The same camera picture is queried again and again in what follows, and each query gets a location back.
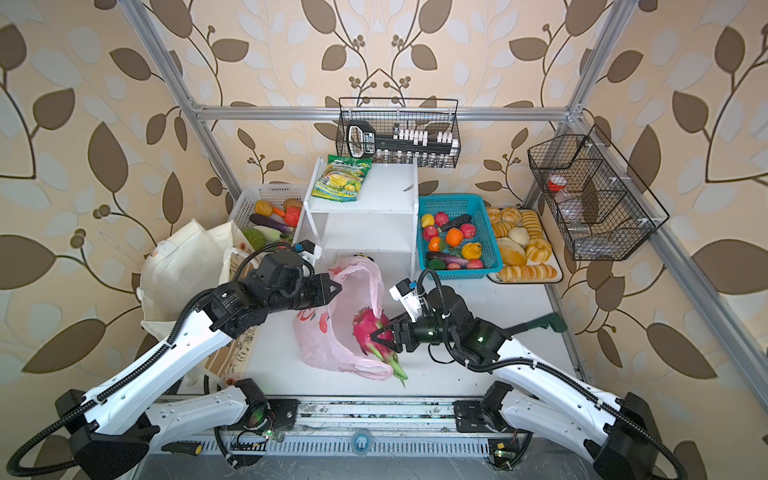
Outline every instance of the dragon fruit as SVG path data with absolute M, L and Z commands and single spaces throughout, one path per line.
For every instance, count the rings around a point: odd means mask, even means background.
M 395 377 L 400 379 L 400 382 L 402 382 L 403 386 L 406 386 L 405 380 L 408 379 L 408 376 L 398 363 L 397 353 L 393 352 L 391 349 L 385 347 L 384 345 L 379 345 L 378 343 L 374 343 L 371 340 L 372 333 L 389 324 L 389 319 L 386 317 L 386 315 L 382 313 L 382 317 L 377 319 L 376 316 L 373 315 L 373 309 L 367 307 L 360 310 L 357 315 L 355 315 L 355 319 L 352 321 L 352 324 L 352 334 L 357 339 L 357 343 L 360 345 L 362 352 L 366 355 L 368 355 L 368 352 L 371 352 L 379 360 L 391 366 Z M 384 332 L 379 337 L 384 340 L 394 342 L 394 336 L 392 335 L 392 332 Z

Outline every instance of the blue plastic basket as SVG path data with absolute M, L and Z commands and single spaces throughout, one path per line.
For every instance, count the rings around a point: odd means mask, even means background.
M 488 212 L 485 211 L 485 204 L 479 196 L 469 194 L 444 194 L 419 197 L 419 218 L 424 214 L 435 215 L 438 212 L 446 212 L 451 220 L 463 214 L 472 216 L 472 225 L 477 228 L 477 234 L 475 235 L 475 238 L 471 240 L 464 240 L 458 248 L 463 247 L 466 243 L 480 242 L 482 245 L 482 257 L 480 257 L 480 260 L 482 260 L 482 264 L 485 265 L 485 268 L 477 270 L 439 270 L 437 274 L 440 278 L 446 280 L 482 278 L 489 273 L 497 273 L 501 271 L 504 266 L 502 263 L 502 254 L 498 251 L 498 244 L 496 243 L 496 237 L 491 228 L 491 220 L 488 218 Z M 441 233 L 440 237 L 444 240 L 445 233 Z M 419 265 L 422 270 L 426 268 L 427 264 L 426 254 L 429 251 L 427 246 L 427 242 L 422 236 L 421 229 L 419 229 L 417 247 L 419 251 Z

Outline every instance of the bread roll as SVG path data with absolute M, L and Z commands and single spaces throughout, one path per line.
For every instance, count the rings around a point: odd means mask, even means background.
M 502 210 L 502 220 L 504 222 L 512 222 L 515 225 L 520 223 L 520 220 L 522 219 L 522 214 L 520 213 L 520 210 L 512 207 L 505 208 Z
M 549 265 L 505 266 L 498 273 L 498 279 L 510 283 L 541 282 L 557 275 L 558 271 Z
M 520 223 L 528 231 L 531 240 L 534 238 L 544 238 L 544 229 L 541 228 L 541 222 L 538 221 L 538 215 L 533 210 L 524 210 Z
M 496 243 L 498 250 L 502 253 L 504 265 L 525 265 L 528 263 L 525 250 L 519 243 L 509 240 L 507 237 L 497 238 Z
M 515 224 L 512 222 L 498 222 L 491 225 L 491 228 L 493 228 L 493 234 L 496 235 L 496 238 L 506 237 L 507 233 L 509 233 L 510 230 L 515 228 Z
M 513 242 L 520 243 L 520 245 L 523 247 L 528 245 L 528 243 L 531 241 L 531 238 L 528 235 L 528 231 L 523 227 L 515 227 L 508 231 L 507 237 L 509 237 L 509 239 Z
M 525 256 L 534 263 L 544 263 L 551 255 L 552 245 L 543 238 L 534 238 L 525 248 Z
M 488 218 L 491 219 L 491 225 L 502 221 L 502 211 L 494 207 L 486 207 L 485 211 L 488 212 Z

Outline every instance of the black tool organizer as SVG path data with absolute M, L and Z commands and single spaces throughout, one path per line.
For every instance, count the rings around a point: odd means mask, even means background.
M 372 157 L 374 163 L 455 168 L 461 151 L 456 111 L 458 100 L 447 98 L 339 98 L 336 153 L 341 157 Z M 350 137 L 357 126 L 363 139 Z M 399 138 L 411 132 L 426 135 Z
M 587 135 L 560 135 L 528 149 L 531 172 L 574 260 L 626 260 L 669 219 L 621 152 L 625 171 L 617 173 L 605 160 L 598 147 L 603 137 L 594 135 L 593 127 Z M 570 198 L 556 191 L 563 182 Z M 630 182 L 647 200 L 652 197 L 657 211 L 641 205 L 627 187 Z

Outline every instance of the pink plastic bag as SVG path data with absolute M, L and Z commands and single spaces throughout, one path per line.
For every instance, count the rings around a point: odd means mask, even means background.
M 352 335 L 357 312 L 371 307 L 377 317 L 382 314 L 384 281 L 379 267 L 365 257 L 350 257 L 328 271 L 331 280 L 341 283 L 342 291 L 327 306 L 302 310 L 293 321 L 301 360 L 318 369 L 388 379 L 392 367 L 366 358 Z

